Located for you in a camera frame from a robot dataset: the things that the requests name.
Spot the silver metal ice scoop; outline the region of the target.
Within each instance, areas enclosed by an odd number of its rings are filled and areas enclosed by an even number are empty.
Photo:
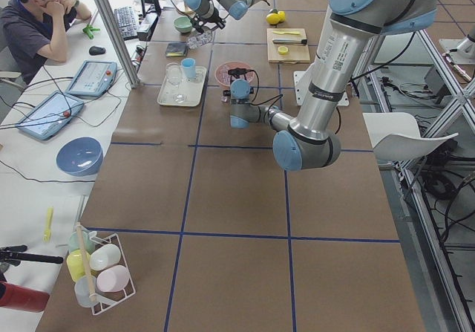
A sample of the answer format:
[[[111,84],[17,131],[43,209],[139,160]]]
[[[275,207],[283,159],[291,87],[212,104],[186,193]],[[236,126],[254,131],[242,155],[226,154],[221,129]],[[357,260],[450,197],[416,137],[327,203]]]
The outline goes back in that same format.
[[[213,34],[211,31],[205,31],[204,33],[197,33],[189,37],[186,44],[190,50],[198,49],[201,46],[211,43],[213,40]]]

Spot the pink bowl of ice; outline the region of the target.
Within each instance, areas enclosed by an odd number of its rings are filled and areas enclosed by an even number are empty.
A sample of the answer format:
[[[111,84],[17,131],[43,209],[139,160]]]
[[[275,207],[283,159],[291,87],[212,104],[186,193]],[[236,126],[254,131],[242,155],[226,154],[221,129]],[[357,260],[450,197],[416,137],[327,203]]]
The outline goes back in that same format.
[[[214,72],[214,78],[222,88],[230,87],[232,76],[228,74],[228,71],[236,68],[244,68],[246,70],[250,70],[252,67],[249,64],[240,61],[228,61],[217,66]]]

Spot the light blue cup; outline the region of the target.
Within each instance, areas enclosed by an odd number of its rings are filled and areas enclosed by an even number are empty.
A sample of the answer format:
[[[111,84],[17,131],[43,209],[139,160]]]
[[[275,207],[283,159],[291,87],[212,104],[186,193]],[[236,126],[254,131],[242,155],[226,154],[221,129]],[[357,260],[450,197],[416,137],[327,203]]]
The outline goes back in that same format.
[[[185,58],[181,61],[183,73],[187,79],[194,79],[197,76],[196,62],[193,58]]]

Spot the white cup in rack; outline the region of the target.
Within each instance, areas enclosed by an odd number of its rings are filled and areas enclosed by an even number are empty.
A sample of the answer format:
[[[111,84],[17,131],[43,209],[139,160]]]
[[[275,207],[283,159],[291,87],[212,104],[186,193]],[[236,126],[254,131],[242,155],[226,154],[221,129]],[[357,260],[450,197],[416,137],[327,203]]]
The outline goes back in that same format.
[[[104,270],[117,264],[121,259],[120,248],[115,244],[106,244],[91,254],[89,263],[92,270]]]

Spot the pink cup in rack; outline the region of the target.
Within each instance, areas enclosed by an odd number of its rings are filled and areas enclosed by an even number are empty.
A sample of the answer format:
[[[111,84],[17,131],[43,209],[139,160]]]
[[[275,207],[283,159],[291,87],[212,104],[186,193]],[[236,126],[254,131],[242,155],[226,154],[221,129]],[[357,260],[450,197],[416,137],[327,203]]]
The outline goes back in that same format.
[[[96,278],[96,286],[102,292],[118,292],[123,290],[130,279],[128,268],[115,265],[103,270]]]

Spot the yellow cup in rack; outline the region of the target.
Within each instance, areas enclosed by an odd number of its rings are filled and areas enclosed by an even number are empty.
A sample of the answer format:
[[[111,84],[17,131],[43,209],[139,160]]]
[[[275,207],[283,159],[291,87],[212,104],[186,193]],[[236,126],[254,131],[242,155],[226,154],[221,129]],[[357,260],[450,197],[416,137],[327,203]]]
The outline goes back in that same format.
[[[73,282],[77,282],[85,275],[85,268],[82,262],[82,253],[80,249],[73,250],[68,254],[66,264]]]

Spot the wooden cutting board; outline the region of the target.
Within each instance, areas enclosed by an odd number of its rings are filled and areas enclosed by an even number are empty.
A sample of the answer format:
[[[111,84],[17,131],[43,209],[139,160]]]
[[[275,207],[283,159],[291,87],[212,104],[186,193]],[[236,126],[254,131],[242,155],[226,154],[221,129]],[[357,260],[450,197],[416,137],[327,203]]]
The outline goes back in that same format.
[[[272,33],[273,30],[299,31],[300,36],[278,35]],[[309,46],[308,45],[284,45],[289,48],[287,55],[281,56],[278,53],[278,47],[272,43],[273,39],[307,39],[307,34],[303,28],[268,28],[266,30],[267,41],[267,58],[270,63],[310,63]]]

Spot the cream serving tray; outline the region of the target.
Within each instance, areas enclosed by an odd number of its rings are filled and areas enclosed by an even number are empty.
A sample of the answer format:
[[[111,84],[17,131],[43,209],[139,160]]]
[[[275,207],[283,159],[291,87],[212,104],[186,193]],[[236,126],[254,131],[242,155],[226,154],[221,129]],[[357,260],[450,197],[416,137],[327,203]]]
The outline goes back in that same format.
[[[163,80],[160,92],[157,96],[157,103],[165,106],[182,106],[182,107],[195,107],[200,104],[201,96],[203,93],[204,83],[207,77],[207,68],[203,66],[196,67],[197,76],[194,79],[187,79],[183,73],[183,81],[180,89],[186,95],[186,100],[183,103],[175,103],[173,99],[167,96],[166,88],[166,76]]]

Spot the clear wine glass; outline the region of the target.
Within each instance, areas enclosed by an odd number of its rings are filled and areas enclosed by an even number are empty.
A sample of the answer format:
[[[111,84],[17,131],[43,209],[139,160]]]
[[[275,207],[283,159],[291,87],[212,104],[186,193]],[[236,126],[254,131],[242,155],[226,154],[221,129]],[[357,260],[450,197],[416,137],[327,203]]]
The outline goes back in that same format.
[[[172,62],[166,66],[166,88],[167,96],[173,99],[175,103],[183,103],[186,95],[180,89],[183,81],[183,73],[178,63]]]

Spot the yellow plastic knife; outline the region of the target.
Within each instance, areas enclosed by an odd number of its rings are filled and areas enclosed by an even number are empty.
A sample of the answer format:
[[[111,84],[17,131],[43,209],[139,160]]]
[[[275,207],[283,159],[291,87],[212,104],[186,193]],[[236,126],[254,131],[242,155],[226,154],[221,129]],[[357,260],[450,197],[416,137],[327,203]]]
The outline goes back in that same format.
[[[288,31],[288,30],[273,30],[272,33],[278,34],[278,35],[293,35],[293,36],[301,35],[299,31]]]

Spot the black keyboard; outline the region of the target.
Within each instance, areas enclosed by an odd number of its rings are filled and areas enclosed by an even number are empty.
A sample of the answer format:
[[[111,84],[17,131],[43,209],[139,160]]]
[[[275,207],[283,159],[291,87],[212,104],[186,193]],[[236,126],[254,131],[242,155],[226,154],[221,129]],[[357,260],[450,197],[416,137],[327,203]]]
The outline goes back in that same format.
[[[124,40],[136,39],[139,22],[134,9],[130,6],[114,9],[114,16]]]

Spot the far teach pendant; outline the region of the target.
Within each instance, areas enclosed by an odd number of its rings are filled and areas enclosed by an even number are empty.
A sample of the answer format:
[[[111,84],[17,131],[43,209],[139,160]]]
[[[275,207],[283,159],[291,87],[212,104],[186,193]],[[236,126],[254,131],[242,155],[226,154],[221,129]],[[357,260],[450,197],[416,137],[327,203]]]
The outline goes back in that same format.
[[[112,86],[117,70],[115,62],[84,61],[65,92],[75,97],[101,97]]]

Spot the white chair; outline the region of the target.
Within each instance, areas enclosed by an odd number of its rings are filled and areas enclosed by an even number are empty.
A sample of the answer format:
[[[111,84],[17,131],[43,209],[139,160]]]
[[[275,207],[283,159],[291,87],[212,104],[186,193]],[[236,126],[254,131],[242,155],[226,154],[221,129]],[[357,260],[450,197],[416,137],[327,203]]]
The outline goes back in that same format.
[[[444,137],[422,137],[416,118],[404,112],[363,113],[364,122],[379,160],[405,161],[432,153],[458,133]]]

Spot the yellow plastic fork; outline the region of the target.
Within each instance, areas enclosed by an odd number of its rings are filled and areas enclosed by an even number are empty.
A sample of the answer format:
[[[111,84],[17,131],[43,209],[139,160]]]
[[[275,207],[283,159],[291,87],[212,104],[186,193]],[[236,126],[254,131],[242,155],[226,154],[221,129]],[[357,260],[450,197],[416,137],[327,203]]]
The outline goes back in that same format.
[[[49,242],[50,241],[51,224],[52,224],[52,220],[53,220],[53,213],[54,213],[54,208],[49,207],[47,209],[47,213],[46,213],[45,228],[44,228],[44,232],[43,232],[43,241],[44,242]]]

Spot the red bottle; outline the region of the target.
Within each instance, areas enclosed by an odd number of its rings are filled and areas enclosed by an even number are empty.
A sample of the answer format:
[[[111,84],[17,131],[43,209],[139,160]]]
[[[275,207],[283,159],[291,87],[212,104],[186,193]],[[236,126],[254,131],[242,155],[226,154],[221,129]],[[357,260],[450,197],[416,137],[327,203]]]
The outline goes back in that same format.
[[[27,312],[42,312],[50,294],[19,285],[1,282],[1,307]]]

